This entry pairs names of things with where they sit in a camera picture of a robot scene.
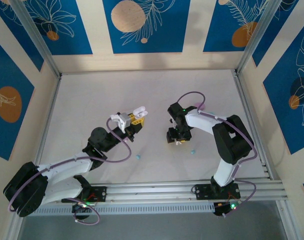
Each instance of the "white floor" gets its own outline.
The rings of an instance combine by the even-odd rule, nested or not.
[[[132,157],[123,163],[104,163],[91,171],[86,178],[92,184],[210,179],[220,160],[212,135],[193,129],[190,142],[167,144],[166,132],[172,127],[167,109],[186,92],[204,93],[206,112],[226,117],[236,114],[249,130],[230,70],[99,72],[64,75],[61,81],[41,164],[80,152],[91,131],[96,127],[106,129],[106,120],[112,114],[131,113],[140,106],[148,111],[144,128],[134,142],[129,142]],[[201,96],[192,94],[180,104],[188,107],[201,100]],[[119,144],[106,155],[116,161],[127,154]],[[236,176],[265,175],[256,159],[243,164]]]

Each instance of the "purple cable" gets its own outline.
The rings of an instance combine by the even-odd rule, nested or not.
[[[43,174],[43,173],[46,172],[46,171],[50,171],[51,169],[56,168],[56,167],[58,167],[58,166],[61,166],[61,165],[63,165],[63,164],[67,164],[67,163],[69,163],[69,162],[78,161],[78,160],[84,160],[84,159],[92,159],[92,160],[97,160],[97,161],[101,161],[101,162],[115,163],[115,164],[116,164],[116,163],[122,163],[122,162],[128,160],[128,159],[131,157],[131,155],[132,155],[132,151],[131,151],[129,145],[128,145],[122,138],[120,138],[117,134],[115,134],[115,133],[111,130],[111,128],[109,127],[109,122],[110,122],[110,121],[111,121],[111,118],[109,118],[109,119],[106,121],[106,127],[107,127],[107,129],[110,131],[110,133],[111,133],[116,139],[118,139],[121,143],[123,143],[123,144],[126,146],[126,148],[128,149],[128,156],[127,156],[126,158],[121,159],[121,160],[118,160],[118,161],[109,161],[109,160],[104,160],[104,159],[99,158],[99,157],[81,156],[81,157],[78,157],[78,158],[76,158],[76,159],[70,158],[70,159],[61,161],[61,162],[59,162],[59,163],[56,163],[56,164],[54,164],[54,165],[51,165],[49,168],[45,168],[45,169],[39,171],[38,173],[36,173],[36,174],[33,175],[32,177],[30,177],[25,183],[22,184],[22,186],[15,192],[15,194],[13,195],[13,197],[11,198],[11,200],[9,201],[9,204],[8,204],[8,206],[7,206],[7,210],[8,210],[9,212],[12,212],[12,213],[15,212],[14,209],[11,209],[11,206],[12,206],[14,200],[15,200],[15,199],[18,197],[18,195],[22,192],[22,190],[23,190],[29,183],[31,183],[36,177],[38,177],[39,175]],[[98,215],[98,222],[96,222],[96,223],[87,223],[86,225],[94,225],[94,224],[99,223],[99,221],[100,221],[100,215]]]
[[[224,120],[220,117],[216,117],[214,115],[211,115],[211,114],[208,114],[208,113],[205,113],[205,112],[201,112],[200,111],[200,108],[201,106],[205,103],[206,101],[206,96],[202,93],[202,92],[199,92],[199,91],[190,91],[190,92],[187,92],[186,94],[182,95],[178,100],[177,100],[177,103],[186,95],[188,94],[200,94],[203,96],[203,102],[200,104],[200,106],[197,108],[197,112],[202,115],[202,116],[205,116],[205,117],[208,117],[208,118],[212,118],[212,119],[216,119],[220,122],[223,122],[227,125],[229,125],[231,128],[233,128],[238,134],[241,135],[242,138],[244,138],[244,140],[250,145],[250,147],[252,148],[253,152],[254,152],[254,156],[251,156],[251,157],[248,157],[246,159],[243,159],[243,160],[240,160],[237,164],[237,166],[235,167],[234,171],[232,172],[232,179],[234,179],[235,175],[237,174],[237,171],[239,170],[239,167],[242,163],[245,163],[247,161],[250,161],[250,160],[254,160],[257,158],[258,156],[258,151],[256,150],[254,144],[250,141],[250,139],[240,130],[238,129],[236,126],[234,126],[232,123],[228,122],[227,120]],[[245,180],[240,180],[240,179],[235,179],[236,181],[238,182],[241,182],[241,183],[247,183],[247,184],[252,184],[254,186],[254,189],[253,189],[253,192],[250,194],[250,196],[248,196],[241,204],[243,203],[246,203],[247,201],[249,201],[250,198],[252,198],[252,196],[255,194],[255,192],[257,191],[257,186],[253,183],[253,182],[250,182],[250,181],[245,181]]]
[[[97,220],[95,222],[84,222],[84,221],[79,221],[77,219],[77,213],[75,212],[74,215],[73,215],[73,218],[75,219],[75,221],[77,223],[83,224],[83,225],[88,225],[88,226],[93,226],[93,225],[96,225],[96,224],[98,224],[100,222],[100,220],[101,220],[100,214],[98,213],[97,210],[95,210],[94,207],[92,207],[92,206],[86,204],[84,201],[81,201],[81,200],[76,199],[76,198],[67,198],[67,199],[69,199],[71,201],[74,201],[74,202],[77,202],[77,203],[81,203],[83,205],[86,205],[87,208],[91,209],[97,215]]]

